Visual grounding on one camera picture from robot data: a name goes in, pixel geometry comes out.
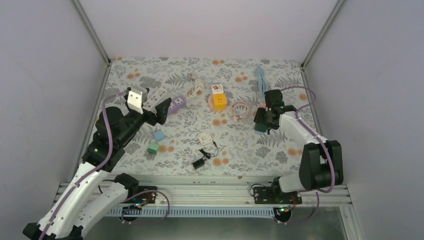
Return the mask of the blue cube socket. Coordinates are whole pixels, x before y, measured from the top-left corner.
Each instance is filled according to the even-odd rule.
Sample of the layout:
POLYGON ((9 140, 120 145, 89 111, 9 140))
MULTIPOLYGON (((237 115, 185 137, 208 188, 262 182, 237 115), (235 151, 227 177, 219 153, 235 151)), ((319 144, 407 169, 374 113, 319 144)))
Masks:
POLYGON ((166 139, 166 136, 165 136, 165 134, 163 133, 163 131, 162 131, 162 130, 157 130, 157 131, 155 131, 155 132, 153 133, 153 136, 154 136, 154 138, 155 138, 155 140, 156 140, 157 142, 161 142, 161 141, 163 141, 163 140, 165 140, 165 139, 166 139))

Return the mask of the yellow cube socket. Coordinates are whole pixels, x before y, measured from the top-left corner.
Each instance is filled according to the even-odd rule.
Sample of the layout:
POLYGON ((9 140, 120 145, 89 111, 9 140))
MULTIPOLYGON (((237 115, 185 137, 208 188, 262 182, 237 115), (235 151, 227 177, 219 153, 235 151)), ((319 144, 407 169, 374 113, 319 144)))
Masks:
POLYGON ((227 108, 228 100, 224 93, 212 95, 212 107, 214 111, 223 111, 227 108))

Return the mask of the white cube socket with sticker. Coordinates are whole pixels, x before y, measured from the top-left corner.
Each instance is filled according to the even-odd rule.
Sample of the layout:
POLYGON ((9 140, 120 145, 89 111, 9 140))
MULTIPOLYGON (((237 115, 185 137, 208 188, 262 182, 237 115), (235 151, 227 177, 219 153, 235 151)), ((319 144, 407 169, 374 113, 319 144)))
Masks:
POLYGON ((224 88, 222 84, 212 84, 211 85, 211 92, 213 95, 217 95, 217 94, 223 94, 224 93, 224 88))

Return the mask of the black power adapter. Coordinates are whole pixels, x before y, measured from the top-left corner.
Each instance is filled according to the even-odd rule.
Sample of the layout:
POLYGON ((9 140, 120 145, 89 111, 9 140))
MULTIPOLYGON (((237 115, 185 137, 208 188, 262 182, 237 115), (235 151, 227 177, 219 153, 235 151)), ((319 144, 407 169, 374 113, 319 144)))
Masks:
POLYGON ((211 158, 215 158, 218 156, 219 154, 218 145, 216 144, 215 141, 213 141, 212 143, 216 148, 216 153, 206 152, 203 148, 199 149, 199 152, 202 154, 202 157, 192 163, 192 166, 195 170, 198 170, 199 168, 203 167, 205 165, 206 160, 209 160, 211 158))

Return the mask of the dark green cube socket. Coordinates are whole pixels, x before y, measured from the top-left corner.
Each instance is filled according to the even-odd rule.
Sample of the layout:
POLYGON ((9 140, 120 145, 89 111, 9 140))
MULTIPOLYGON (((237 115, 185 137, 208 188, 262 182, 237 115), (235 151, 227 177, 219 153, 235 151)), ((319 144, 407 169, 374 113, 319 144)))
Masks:
POLYGON ((254 126, 254 130, 257 131, 257 132, 265 133, 265 132, 267 132, 268 128, 267 128, 266 125, 256 123, 255 126, 254 126))

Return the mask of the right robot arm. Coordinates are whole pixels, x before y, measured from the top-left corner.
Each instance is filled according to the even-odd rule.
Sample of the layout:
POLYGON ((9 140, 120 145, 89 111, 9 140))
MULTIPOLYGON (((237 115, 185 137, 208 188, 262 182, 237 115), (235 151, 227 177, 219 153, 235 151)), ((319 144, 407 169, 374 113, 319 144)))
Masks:
POLYGON ((269 134, 272 130, 287 130, 289 136, 303 147, 297 173, 277 176, 269 187, 255 187, 257 204, 299 203, 299 193, 318 190, 330 192, 344 180, 342 146, 328 140, 299 116, 299 110, 286 105, 279 89, 264 92, 265 107, 257 110, 254 129, 269 134))

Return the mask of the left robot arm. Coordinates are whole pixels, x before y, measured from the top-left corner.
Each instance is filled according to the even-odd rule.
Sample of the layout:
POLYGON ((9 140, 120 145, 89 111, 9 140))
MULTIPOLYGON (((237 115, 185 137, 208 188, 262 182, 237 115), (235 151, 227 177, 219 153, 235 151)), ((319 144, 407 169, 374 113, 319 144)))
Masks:
POLYGON ((143 124, 164 124, 172 102, 167 98, 155 106, 156 112, 143 109, 142 97, 126 95, 129 112, 105 107, 95 123, 97 131, 82 156, 82 162, 63 194, 48 213, 28 223, 22 233, 30 240, 82 240, 112 208, 134 202, 140 195, 139 181, 121 173, 97 199, 87 203, 93 191, 110 175, 125 154, 125 147, 143 124))

